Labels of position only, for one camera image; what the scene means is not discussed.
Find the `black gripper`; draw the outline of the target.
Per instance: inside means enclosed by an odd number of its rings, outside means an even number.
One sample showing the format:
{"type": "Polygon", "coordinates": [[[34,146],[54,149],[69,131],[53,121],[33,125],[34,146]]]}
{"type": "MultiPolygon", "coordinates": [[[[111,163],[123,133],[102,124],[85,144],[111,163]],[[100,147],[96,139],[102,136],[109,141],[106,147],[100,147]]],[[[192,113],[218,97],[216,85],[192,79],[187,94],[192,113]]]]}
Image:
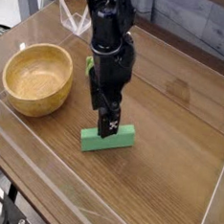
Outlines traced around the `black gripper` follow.
{"type": "Polygon", "coordinates": [[[98,110],[98,135],[102,138],[117,134],[121,110],[108,110],[106,105],[113,102],[121,104],[123,87],[131,80],[132,68],[135,63],[134,40],[127,33],[122,47],[113,56],[93,55],[94,66],[89,71],[92,108],[98,110]]]}

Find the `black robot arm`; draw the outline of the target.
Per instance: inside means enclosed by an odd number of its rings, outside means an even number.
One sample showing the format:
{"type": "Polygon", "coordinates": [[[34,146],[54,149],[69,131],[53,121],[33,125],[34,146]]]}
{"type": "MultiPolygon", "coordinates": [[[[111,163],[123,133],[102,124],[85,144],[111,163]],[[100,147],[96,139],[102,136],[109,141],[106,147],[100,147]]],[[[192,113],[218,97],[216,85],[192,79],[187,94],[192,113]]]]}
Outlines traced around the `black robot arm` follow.
{"type": "Polygon", "coordinates": [[[129,32],[135,20],[131,0],[86,0],[92,22],[90,47],[93,66],[88,76],[92,108],[98,113],[98,135],[118,133],[123,87],[131,80],[135,63],[129,32]]]}

